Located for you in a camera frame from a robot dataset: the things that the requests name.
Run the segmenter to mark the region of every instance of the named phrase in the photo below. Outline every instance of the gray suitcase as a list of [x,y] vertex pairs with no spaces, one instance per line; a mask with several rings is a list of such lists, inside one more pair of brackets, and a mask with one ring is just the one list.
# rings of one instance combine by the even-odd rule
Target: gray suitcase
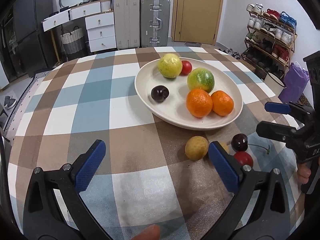
[[114,0],[116,44],[118,49],[140,47],[140,0]]
[[140,7],[141,46],[167,46],[170,0],[141,0]]

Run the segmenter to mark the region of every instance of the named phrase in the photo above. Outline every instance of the white bucket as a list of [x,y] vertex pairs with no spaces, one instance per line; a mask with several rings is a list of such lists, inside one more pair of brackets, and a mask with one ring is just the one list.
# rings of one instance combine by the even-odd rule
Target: white bucket
[[281,91],[286,87],[280,79],[269,72],[267,73],[264,83],[276,94],[276,96],[279,96]]

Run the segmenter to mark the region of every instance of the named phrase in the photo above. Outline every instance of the human hand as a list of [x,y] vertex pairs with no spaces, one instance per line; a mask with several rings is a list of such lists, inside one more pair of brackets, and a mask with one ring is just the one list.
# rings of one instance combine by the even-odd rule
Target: human hand
[[298,170],[298,181],[301,184],[307,184],[309,181],[309,177],[311,175],[311,170],[307,167],[306,163],[297,164]]
[[159,240],[160,239],[160,227],[157,225],[151,225],[142,230],[142,232],[136,235],[131,240]]

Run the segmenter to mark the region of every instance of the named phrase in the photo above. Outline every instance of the suitcase handle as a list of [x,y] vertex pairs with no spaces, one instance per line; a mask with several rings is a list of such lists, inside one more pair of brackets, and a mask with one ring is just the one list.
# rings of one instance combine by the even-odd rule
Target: suitcase handle
[[162,20],[159,19],[159,18],[157,18],[157,20],[160,22],[160,23],[159,23],[159,28],[158,28],[157,30],[160,30],[160,29],[162,28]]

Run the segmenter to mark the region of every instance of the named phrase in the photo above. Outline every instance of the cherry stem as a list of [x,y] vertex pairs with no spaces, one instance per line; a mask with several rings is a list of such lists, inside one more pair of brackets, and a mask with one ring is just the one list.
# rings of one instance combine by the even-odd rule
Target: cherry stem
[[269,154],[269,152],[270,152],[270,145],[268,146],[268,149],[267,149],[267,148],[265,148],[265,147],[263,147],[263,146],[256,145],[256,144],[250,144],[250,143],[248,143],[248,145],[258,146],[258,147],[261,147],[261,148],[263,148],[263,149],[266,149],[266,150],[267,150],[267,154]]

